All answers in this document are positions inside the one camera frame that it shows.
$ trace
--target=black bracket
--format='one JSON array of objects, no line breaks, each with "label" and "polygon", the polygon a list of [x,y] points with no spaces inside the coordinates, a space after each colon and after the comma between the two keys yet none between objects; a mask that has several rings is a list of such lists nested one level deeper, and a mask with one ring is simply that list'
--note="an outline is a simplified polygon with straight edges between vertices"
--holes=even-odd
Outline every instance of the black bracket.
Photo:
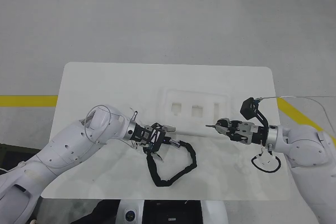
[{"label": "black bracket", "polygon": [[264,128],[261,130],[263,133],[262,145],[265,146],[267,138],[268,138],[269,124],[268,124],[268,120],[264,117],[264,115],[258,109],[259,102],[260,101],[254,100],[254,98],[252,97],[245,100],[242,103],[240,114],[246,120],[250,120],[251,118],[257,118],[261,122],[261,124],[264,126]]}]

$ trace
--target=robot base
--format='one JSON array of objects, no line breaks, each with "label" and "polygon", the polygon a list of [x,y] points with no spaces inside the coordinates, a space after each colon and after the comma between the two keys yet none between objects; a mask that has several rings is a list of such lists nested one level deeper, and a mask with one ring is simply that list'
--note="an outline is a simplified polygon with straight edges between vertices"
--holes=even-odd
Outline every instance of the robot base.
[{"label": "robot base", "polygon": [[115,223],[228,224],[228,215],[218,200],[121,200]]}]

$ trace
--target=black loop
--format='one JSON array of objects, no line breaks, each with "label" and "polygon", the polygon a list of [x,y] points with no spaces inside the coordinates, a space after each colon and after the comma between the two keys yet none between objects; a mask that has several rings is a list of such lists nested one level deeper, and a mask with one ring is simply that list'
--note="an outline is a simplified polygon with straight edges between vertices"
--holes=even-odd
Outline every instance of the black loop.
[{"label": "black loop", "polygon": [[278,161],[279,165],[278,165],[278,167],[277,167],[275,170],[271,170],[271,171],[269,171],[269,170],[263,170],[263,169],[261,169],[259,166],[257,166],[257,165],[254,163],[254,160],[257,159],[256,156],[254,156],[254,158],[251,159],[251,163],[252,163],[258,170],[260,170],[260,171],[262,171],[262,172],[267,172],[268,174],[272,174],[272,173],[278,171],[278,170],[280,169],[280,167],[281,167],[281,161],[280,161],[280,159],[279,159],[277,156],[275,156],[275,158],[276,158],[276,160]]},{"label": "black loop", "polygon": [[[170,138],[165,137],[163,144],[170,144],[169,143]],[[195,150],[192,148],[192,146],[189,143],[179,141],[180,145],[185,147],[186,150],[190,153],[190,156],[192,158],[192,164],[184,168],[184,170],[180,171],[176,175],[174,175],[170,180],[162,180],[157,172],[157,165],[155,163],[155,160],[153,159],[152,155],[150,153],[147,154],[147,165],[148,169],[150,171],[152,180],[156,186],[170,186],[172,185],[177,179],[181,178],[184,174],[187,174],[191,172],[193,169],[197,167],[197,157]]]}]

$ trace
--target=black object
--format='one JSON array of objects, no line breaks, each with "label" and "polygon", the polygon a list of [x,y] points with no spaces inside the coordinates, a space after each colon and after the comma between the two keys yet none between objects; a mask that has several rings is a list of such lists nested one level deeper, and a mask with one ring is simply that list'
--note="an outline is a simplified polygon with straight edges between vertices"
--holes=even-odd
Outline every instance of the black object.
[{"label": "black object", "polygon": [[198,200],[145,200],[142,224],[203,224]]},{"label": "black object", "polygon": [[255,139],[253,138],[254,142],[259,141],[258,143],[255,144],[262,144],[265,146],[268,138],[268,131],[269,131],[269,124],[268,120],[264,117],[264,115],[259,111],[259,101],[254,100],[254,98],[250,97],[247,100],[245,100],[242,103],[241,109],[240,109],[240,114],[246,119],[250,120],[251,118],[257,118],[264,127],[261,127],[259,129],[260,133],[262,133],[262,136],[255,135]]},{"label": "black object", "polygon": [[[170,137],[164,137],[163,144],[171,144],[170,143]],[[197,167],[197,157],[195,154],[195,150],[192,148],[192,146],[189,143],[179,141],[179,144],[186,148],[186,150],[190,153],[190,156],[192,158],[192,164],[184,168],[184,170],[180,171],[176,175],[174,175],[170,180],[162,180],[157,172],[157,165],[155,163],[154,158],[152,157],[151,153],[147,153],[147,165],[148,169],[150,171],[151,177],[153,182],[156,186],[170,186],[172,185],[177,179],[181,178],[184,174],[187,174],[194,170]]]},{"label": "black object", "polygon": [[278,170],[280,169],[280,167],[281,167],[281,161],[280,161],[280,159],[279,159],[277,156],[275,156],[275,158],[276,158],[276,160],[277,160],[278,163],[279,163],[278,167],[277,167],[275,170],[263,170],[262,168],[260,168],[259,166],[257,166],[257,165],[255,164],[255,162],[254,162],[254,160],[257,159],[256,156],[254,156],[254,158],[251,159],[251,163],[252,163],[258,170],[260,170],[260,171],[262,171],[262,172],[267,172],[268,174],[272,174],[272,173],[278,171]]},{"label": "black object", "polygon": [[126,212],[124,216],[125,220],[128,222],[132,222],[135,219],[135,217],[136,217],[136,214],[133,211]]},{"label": "black object", "polygon": [[165,137],[166,132],[163,130],[164,126],[160,125],[159,123],[155,123],[152,126],[145,128],[141,127],[140,125],[136,124],[134,132],[130,140],[134,140],[136,142],[143,143],[143,152],[147,155],[147,165],[150,171],[152,180],[156,186],[170,186],[172,185],[177,179],[181,178],[184,174],[191,172],[194,168],[197,167],[197,157],[195,150],[189,143],[178,141],[173,143],[174,146],[180,147],[183,146],[186,150],[190,153],[192,158],[192,164],[184,168],[184,170],[177,173],[173,176],[170,180],[162,180],[157,172],[157,165],[152,154],[157,154],[162,144],[172,144],[170,142],[170,137]]},{"label": "black object", "polygon": [[71,222],[71,224],[88,224],[88,223],[109,223],[114,224],[118,211],[120,200],[102,200],[100,201],[91,214]]}]

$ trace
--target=rectangular slot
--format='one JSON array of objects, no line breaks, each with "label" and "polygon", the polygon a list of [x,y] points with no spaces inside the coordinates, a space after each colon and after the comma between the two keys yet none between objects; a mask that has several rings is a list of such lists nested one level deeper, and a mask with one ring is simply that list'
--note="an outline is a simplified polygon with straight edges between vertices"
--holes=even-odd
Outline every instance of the rectangular slot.
[{"label": "rectangular slot", "polygon": [[214,104],[214,121],[213,124],[215,124],[217,122],[217,120],[219,120],[219,104],[216,102]]},{"label": "rectangular slot", "polygon": [[179,103],[179,102],[172,103],[172,109],[171,110],[172,110],[174,116],[178,116],[178,114],[181,113],[181,103]]},{"label": "rectangular slot", "polygon": [[203,107],[194,105],[192,106],[192,116],[197,117],[197,118],[202,118],[203,117]]}]

